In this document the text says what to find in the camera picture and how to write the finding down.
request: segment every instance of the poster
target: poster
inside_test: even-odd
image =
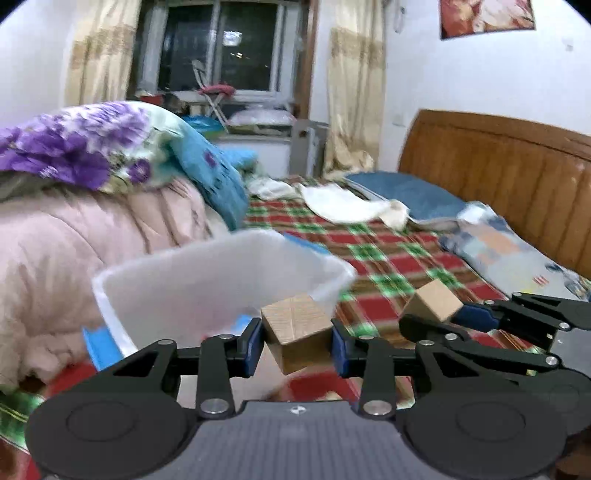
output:
[[[535,28],[531,0],[439,0],[439,3],[442,40]]]

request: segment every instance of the red and green checkered blanket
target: red and green checkered blanket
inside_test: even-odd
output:
[[[459,257],[442,251],[432,232],[395,233],[381,220],[335,225],[302,200],[252,199],[245,226],[315,242],[353,265],[359,277],[341,295],[336,313],[353,330],[388,330],[413,292],[434,279],[463,301],[502,298]]]

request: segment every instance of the curtain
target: curtain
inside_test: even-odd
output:
[[[66,105],[125,100],[141,0],[85,0],[72,46]]]
[[[330,32],[330,132],[324,176],[372,171],[384,110],[382,0],[338,0]]]

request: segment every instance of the white plastic bin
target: white plastic bin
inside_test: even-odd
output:
[[[94,278],[93,290],[117,347],[129,356],[162,338],[197,346],[229,331],[240,315],[258,316],[265,305],[301,293],[332,315],[355,277],[338,257],[253,229],[110,268]],[[263,357],[268,362],[268,353]],[[276,365],[261,362],[258,370],[271,368],[277,377]],[[277,386],[270,381],[266,390]]]

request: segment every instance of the blue gripper pad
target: blue gripper pad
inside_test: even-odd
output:
[[[490,310],[473,305],[464,305],[452,317],[451,322],[479,332],[490,332],[499,328],[499,320],[493,317]]]
[[[251,337],[248,339],[248,347],[246,350],[246,374],[251,377],[255,374],[256,365],[258,364],[261,352],[265,346],[265,341],[262,335],[262,322],[256,327]]]
[[[348,377],[349,361],[345,349],[345,341],[339,335],[336,328],[333,327],[332,347],[330,353],[335,364],[336,372],[343,378]]]

